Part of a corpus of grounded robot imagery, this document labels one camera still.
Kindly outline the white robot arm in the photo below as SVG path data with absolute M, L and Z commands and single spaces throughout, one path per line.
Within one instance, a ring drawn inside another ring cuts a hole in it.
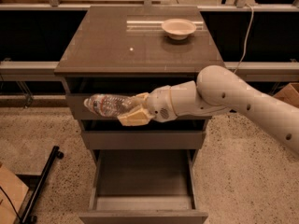
M 141 126 L 152 119 L 167 122 L 182 116 L 215 116 L 234 110 L 299 153 L 299 108 L 255 90 L 230 70 L 211 65 L 195 81 L 164 86 L 129 99 L 129 111 L 118 115 L 124 126 Z

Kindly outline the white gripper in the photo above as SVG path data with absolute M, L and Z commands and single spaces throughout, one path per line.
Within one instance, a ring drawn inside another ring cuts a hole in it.
M 139 93 L 133 97 L 133 102 L 138 106 L 118 115 L 122 126 L 143 126 L 152 119 L 158 122 L 168 122 L 178 117 L 172 106 L 170 86 L 157 88 L 151 93 Z

